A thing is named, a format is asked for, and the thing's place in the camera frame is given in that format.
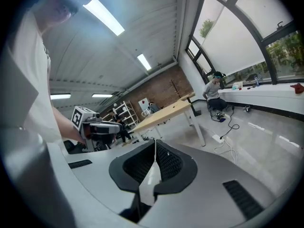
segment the rack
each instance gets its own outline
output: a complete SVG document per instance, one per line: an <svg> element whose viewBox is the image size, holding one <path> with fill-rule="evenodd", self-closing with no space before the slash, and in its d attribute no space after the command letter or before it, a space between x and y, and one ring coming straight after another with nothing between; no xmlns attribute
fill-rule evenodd
<svg viewBox="0 0 304 228"><path fill-rule="evenodd" d="M136 127L137 124L141 122L137 117L136 112L134 111L134 108L130 101L123 101L120 106L113 108L113 111L115 114L119 114L119 116L121 116L122 120L126 123L126 125L131 127L131 130L129 130L128 132L131 132L132 128ZM102 119L104 121L109 122L113 121L112 117L109 114L104 116Z"/></svg>

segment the ceiling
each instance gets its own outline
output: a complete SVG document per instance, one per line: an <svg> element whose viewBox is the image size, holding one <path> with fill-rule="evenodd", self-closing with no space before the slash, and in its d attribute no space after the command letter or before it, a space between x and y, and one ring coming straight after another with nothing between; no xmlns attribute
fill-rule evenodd
<svg viewBox="0 0 304 228"><path fill-rule="evenodd" d="M69 99L53 100L66 117L71 117L75 105L95 111L106 108L115 99L92 94L121 95L172 63L179 50L185 0L99 1L125 29L121 35L81 8L43 38L51 57L51 93L71 93ZM138 61L141 53L151 70Z"/></svg>

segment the black window frame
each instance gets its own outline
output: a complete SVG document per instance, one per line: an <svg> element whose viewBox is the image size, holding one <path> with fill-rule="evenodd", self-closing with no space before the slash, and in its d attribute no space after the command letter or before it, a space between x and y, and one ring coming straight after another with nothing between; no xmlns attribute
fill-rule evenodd
<svg viewBox="0 0 304 228"><path fill-rule="evenodd" d="M288 80L280 80L277 78L277 73L276 73L276 68L272 63L271 57L269 55L269 53L266 50L266 47L283 38L286 35L289 35L292 32L296 32L296 31L300 31L300 29L296 26L294 20L289 22L288 24L280 27L277 29L277 31L273 32L272 34L270 34L269 36L263 38L262 35L260 34L260 32L258 31L258 29L255 27L255 25L251 22L251 20L247 17L247 15L245 13L243 13L243 11L241 9L239 9L236 6L236 2L238 0L216 0L218 2L220 2L222 5L224 5L227 9L229 9L243 24L244 26L248 29L248 31L250 32L250 34L252 35L252 37L254 38L254 40L256 41L257 45L259 46L264 59L265 59L265 63L266 66L269 70L269 74L271 77L271 81L268 82L260 82L261 85L269 85L269 84L285 84L285 83L298 83L298 82L304 82L304 79L288 79ZM216 72L216 68L214 68L212 61L210 60L209 56L207 55L207 53L205 52L205 50L200 46L200 43L195 39L195 37L193 36L196 25L198 23L199 17L200 17L200 12L202 10L202 7L204 5L205 0L199 0L199 5L198 5L198 9L194 18L194 23L192 26L192 30L191 33L189 35L189 40L186 46L186 51L189 55L188 49L189 49L189 45L190 42L193 41L195 43L195 45L198 47L199 51L196 55L194 55L193 57L190 57L195 65L195 67L197 68L197 70L199 71L199 74L201 75L203 81L206 83L209 82L208 80L208 76L213 74L214 72ZM211 71L208 72L207 74L204 72L204 70L202 70L200 68L200 66L197 63L197 59L199 58L199 56L203 55L206 59L206 61L209 63L210 67L211 67ZM254 85L254 83L246 83L243 84L244 86L252 86Z"/></svg>

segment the power strip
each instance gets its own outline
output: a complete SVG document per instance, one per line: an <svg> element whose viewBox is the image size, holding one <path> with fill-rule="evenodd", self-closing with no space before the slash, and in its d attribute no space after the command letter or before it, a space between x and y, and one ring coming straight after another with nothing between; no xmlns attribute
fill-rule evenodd
<svg viewBox="0 0 304 228"><path fill-rule="evenodd" d="M218 135L213 135L212 136L212 138L216 141L216 142L218 142L218 143L223 143L224 142L224 139L222 138L222 139L220 139L220 136L218 136Z"/></svg>

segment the floor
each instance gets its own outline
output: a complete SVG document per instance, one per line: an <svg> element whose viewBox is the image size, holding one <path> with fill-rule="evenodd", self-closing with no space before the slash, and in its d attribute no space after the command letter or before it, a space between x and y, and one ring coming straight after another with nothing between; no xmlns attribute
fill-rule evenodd
<svg viewBox="0 0 304 228"><path fill-rule="evenodd" d="M176 141L192 148L214 153L217 143L212 136L224 135L230 128L229 118L223 123L212 121L205 103L195 106L202 115L196 119L201 127L206 146L200 147L199 138L193 127L187 125L183 114L158 126L163 140ZM284 116L263 111L243 112L236 107L231 125L239 124L238 130L232 130L224 138L237 152L237 166L266 185L276 197L279 197L295 180L304 154L304 123ZM148 137L158 138L155 129L145 133ZM229 150L227 144L217 152ZM231 152L222 156L234 162ZM153 204L153 187L160 181L159 167L154 163L140 186L141 200Z"/></svg>

